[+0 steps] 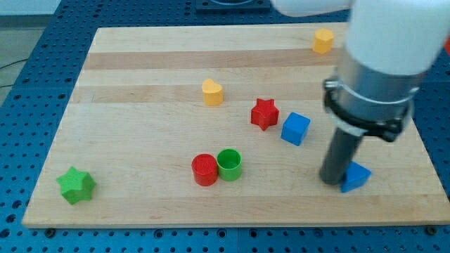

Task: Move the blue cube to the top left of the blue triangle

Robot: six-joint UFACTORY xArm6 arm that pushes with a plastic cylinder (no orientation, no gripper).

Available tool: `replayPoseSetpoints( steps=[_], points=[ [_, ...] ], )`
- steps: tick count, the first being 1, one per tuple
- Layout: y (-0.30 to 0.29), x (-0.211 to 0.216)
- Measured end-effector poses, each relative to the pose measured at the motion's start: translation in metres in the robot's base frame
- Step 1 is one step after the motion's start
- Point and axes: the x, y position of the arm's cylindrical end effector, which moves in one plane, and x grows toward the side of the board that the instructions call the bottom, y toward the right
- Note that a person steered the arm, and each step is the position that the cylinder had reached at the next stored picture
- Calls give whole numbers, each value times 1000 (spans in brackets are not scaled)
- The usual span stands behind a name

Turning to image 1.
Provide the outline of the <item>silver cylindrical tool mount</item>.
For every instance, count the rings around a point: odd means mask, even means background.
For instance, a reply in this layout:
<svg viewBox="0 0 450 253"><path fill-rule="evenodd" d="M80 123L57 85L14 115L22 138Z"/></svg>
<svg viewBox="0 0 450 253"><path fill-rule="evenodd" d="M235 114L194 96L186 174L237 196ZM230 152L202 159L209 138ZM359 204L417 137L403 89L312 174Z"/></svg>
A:
<svg viewBox="0 0 450 253"><path fill-rule="evenodd" d="M344 141L364 136L393 142L411 120L424 74L388 74L364 65L345 49L323 81L326 112Z"/></svg>

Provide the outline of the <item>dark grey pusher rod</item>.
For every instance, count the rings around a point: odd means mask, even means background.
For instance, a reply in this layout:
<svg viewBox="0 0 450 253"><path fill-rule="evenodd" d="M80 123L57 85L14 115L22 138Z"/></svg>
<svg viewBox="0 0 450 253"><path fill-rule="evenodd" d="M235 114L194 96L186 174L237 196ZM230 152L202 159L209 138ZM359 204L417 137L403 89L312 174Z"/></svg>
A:
<svg viewBox="0 0 450 253"><path fill-rule="evenodd" d="M321 180L328 185L337 185L356 154L363 136L348 134L336 128L319 170Z"/></svg>

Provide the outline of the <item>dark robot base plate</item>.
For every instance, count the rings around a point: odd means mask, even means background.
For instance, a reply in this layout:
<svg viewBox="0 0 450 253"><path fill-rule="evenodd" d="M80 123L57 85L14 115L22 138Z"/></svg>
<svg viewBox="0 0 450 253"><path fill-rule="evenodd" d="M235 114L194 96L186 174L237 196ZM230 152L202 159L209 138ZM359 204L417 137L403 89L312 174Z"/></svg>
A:
<svg viewBox="0 0 450 253"><path fill-rule="evenodd" d="M197 13L269 11L270 0L195 0Z"/></svg>

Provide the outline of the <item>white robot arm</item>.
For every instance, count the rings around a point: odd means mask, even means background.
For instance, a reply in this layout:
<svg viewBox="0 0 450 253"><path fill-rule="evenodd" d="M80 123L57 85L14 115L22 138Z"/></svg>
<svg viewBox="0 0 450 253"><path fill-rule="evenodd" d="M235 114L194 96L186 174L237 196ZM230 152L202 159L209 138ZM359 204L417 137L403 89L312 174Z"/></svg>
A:
<svg viewBox="0 0 450 253"><path fill-rule="evenodd" d="M336 123L319 175L341 182L364 136L393 142L409 123L413 97L449 35L449 0L275 0L283 15L350 11L324 105Z"/></svg>

